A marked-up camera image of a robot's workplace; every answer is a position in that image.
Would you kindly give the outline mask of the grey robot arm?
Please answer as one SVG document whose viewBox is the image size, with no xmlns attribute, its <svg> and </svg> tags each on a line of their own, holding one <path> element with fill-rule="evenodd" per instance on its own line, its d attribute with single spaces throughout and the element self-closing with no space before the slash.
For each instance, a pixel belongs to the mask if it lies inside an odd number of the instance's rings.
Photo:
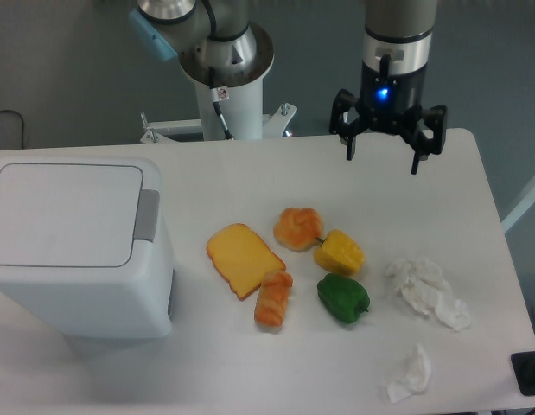
<svg viewBox="0 0 535 415">
<path fill-rule="evenodd" d="M 401 137 L 419 163 L 443 151 L 447 109 L 421 105 L 437 4 L 369 1 L 360 94 L 340 90 L 328 130 L 353 157 L 364 131 Z M 163 59 L 176 57 L 194 82 L 206 140 L 260 139 L 273 127 L 263 114 L 263 79 L 274 61 L 269 35 L 245 1 L 140 1 L 136 32 Z"/>
</svg>

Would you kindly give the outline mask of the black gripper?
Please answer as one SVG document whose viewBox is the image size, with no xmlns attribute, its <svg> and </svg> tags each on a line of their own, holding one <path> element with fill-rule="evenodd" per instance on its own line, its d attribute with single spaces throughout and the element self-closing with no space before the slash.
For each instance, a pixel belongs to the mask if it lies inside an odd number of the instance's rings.
<svg viewBox="0 0 535 415">
<path fill-rule="evenodd" d="M 331 108 L 328 132 L 338 135 L 346 146 L 346 159 L 352 161 L 355 154 L 355 138 L 367 131 L 399 134 L 413 149 L 411 174 L 415 175 L 419 164 L 430 155 L 441 155 L 446 142 L 448 107 L 436 105 L 422 108 L 426 65 L 412 73 L 389 75 L 362 64 L 360 98 L 347 89 L 335 96 Z M 348 120 L 355 109 L 358 116 Z"/>
</svg>

